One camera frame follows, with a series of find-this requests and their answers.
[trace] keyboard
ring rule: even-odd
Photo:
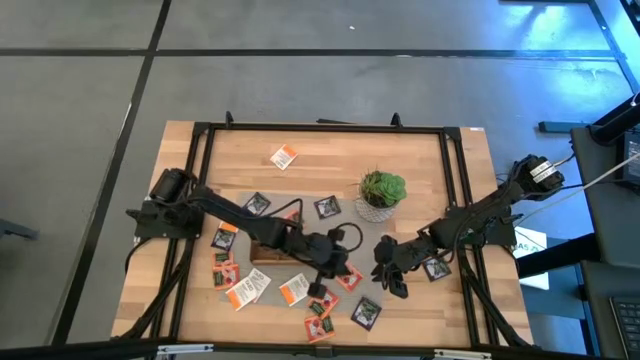
[[[610,298],[627,359],[640,359],[640,297]]]

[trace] potted plant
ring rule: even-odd
[[[402,177],[378,170],[364,176],[358,192],[356,210],[370,222],[383,222],[390,218],[400,200],[407,197]]]

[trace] black card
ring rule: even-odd
[[[235,232],[218,228],[218,231],[216,231],[216,235],[213,237],[211,246],[222,249],[224,251],[229,251],[231,250],[231,245],[233,245],[233,240],[235,240],[235,238]]]
[[[316,211],[318,212],[320,219],[326,219],[342,212],[342,210],[340,210],[340,204],[338,204],[338,199],[336,199],[335,195],[318,200],[314,202],[313,205],[316,207]]]
[[[366,297],[362,297],[351,315],[351,320],[355,321],[356,324],[362,326],[367,331],[371,331],[381,311],[382,308],[380,305]]]
[[[441,258],[429,258],[422,263],[422,266],[427,273],[429,281],[436,281],[447,275],[451,275],[449,265]]]
[[[269,205],[271,205],[271,201],[257,192],[251,196],[251,199],[242,208],[249,210],[253,215],[262,215]]]

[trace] white pot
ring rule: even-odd
[[[383,222],[387,220],[393,215],[393,212],[396,210],[396,205],[398,205],[398,203],[388,208],[380,209],[369,205],[362,197],[356,199],[356,210],[358,214],[368,222]]]

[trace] succulent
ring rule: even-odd
[[[360,193],[367,203],[376,208],[393,206],[407,197],[402,177],[378,170],[364,176]]]

